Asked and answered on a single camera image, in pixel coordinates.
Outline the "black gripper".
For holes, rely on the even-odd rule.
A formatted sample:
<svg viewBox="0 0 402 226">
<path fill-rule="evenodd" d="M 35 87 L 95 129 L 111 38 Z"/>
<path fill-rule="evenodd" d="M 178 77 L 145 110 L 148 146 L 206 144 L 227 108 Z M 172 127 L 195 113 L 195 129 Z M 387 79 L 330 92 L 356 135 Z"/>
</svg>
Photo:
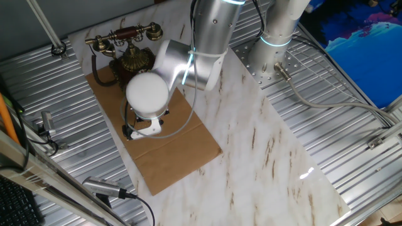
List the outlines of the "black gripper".
<svg viewBox="0 0 402 226">
<path fill-rule="evenodd" d="M 163 113 L 161 113 L 158 117 L 140 117 L 136 116 L 136 123 L 140 123 L 142 126 L 151 126 L 152 120 L 158 120 L 158 124 L 162 126 L 164 124 L 164 120 L 162 117 L 168 115 L 170 113 L 169 109 L 166 109 Z"/>
</svg>

